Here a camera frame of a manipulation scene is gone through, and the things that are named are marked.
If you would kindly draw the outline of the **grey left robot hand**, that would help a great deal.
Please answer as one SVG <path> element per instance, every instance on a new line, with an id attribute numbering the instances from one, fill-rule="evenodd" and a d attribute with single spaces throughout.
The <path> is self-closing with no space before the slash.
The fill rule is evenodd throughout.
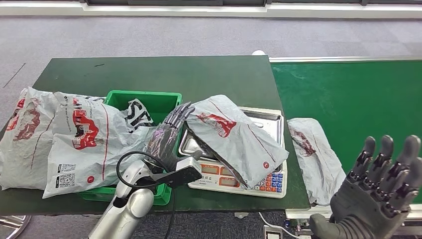
<path id="1" fill-rule="evenodd" d="M 199 178 L 199 164 L 193 157 L 178 158 L 174 153 L 176 142 L 179 138 L 179 131 L 182 129 L 188 116 L 195 110 L 192 103 L 187 102 L 174 108 L 164 120 L 156 127 L 146 147 L 146 153 L 151 157 L 147 161 L 152 174 L 177 171 L 179 162 L 185 166 L 181 171 L 192 170 L 195 177 Z"/>

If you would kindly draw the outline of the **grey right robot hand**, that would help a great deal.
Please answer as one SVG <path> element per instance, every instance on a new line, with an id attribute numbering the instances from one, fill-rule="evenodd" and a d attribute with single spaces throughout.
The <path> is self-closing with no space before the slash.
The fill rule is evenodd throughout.
<path id="1" fill-rule="evenodd" d="M 310 229 L 319 239 L 389 239 L 411 212 L 422 186 L 421 140 L 405 139 L 392 161 L 393 138 L 384 135 L 375 154 L 369 136 L 356 162 L 330 200 L 332 215 L 310 216 Z"/>

